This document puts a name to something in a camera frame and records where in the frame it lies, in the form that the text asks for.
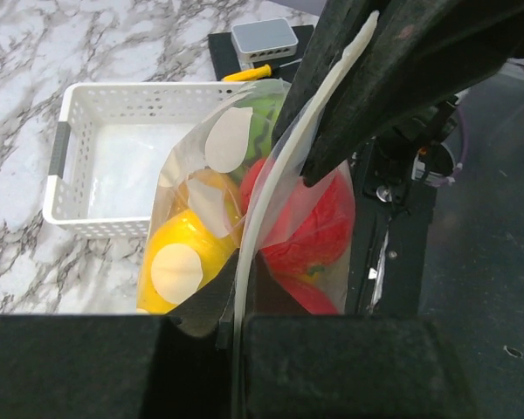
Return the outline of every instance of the yellow screwdriver handle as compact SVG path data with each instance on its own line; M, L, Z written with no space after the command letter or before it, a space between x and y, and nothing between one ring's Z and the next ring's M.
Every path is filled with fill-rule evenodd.
M225 76L223 81L252 81L262 79L264 77L270 77L272 75L272 68L266 64L259 68L251 68L250 70L244 70L243 72L236 72Z

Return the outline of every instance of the red vegetable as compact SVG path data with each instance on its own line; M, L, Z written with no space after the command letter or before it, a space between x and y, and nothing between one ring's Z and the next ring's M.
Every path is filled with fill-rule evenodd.
M257 161L241 183L243 211L265 159ZM283 243L262 249L272 272L314 275L335 262L348 248L355 221L355 200L348 180L336 170L330 186L299 228ZM299 209L306 206L308 188L299 179L269 237L283 237L292 229Z
M276 281L311 314L338 314L326 294L313 285L285 275L277 275Z

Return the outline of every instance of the small electronic device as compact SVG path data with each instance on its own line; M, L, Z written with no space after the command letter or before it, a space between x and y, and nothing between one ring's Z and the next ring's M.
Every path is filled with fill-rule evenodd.
M243 63L293 56L299 44L284 18L235 24L231 27L231 41Z

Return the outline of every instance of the white marble table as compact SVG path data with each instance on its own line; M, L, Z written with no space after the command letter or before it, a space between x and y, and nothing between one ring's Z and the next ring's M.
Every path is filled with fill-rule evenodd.
M207 35L272 17L316 23L261 0L0 2L0 313L134 312L144 240L83 240L41 215L63 91L214 80Z

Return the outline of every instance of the yellow vegetable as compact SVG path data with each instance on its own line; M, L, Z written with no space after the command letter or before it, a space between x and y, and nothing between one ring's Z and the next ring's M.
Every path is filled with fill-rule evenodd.
M225 202L225 208L231 220L240 219L234 205ZM148 241L137 307L172 310L216 277L235 249L232 235L215 237L192 210L173 216Z

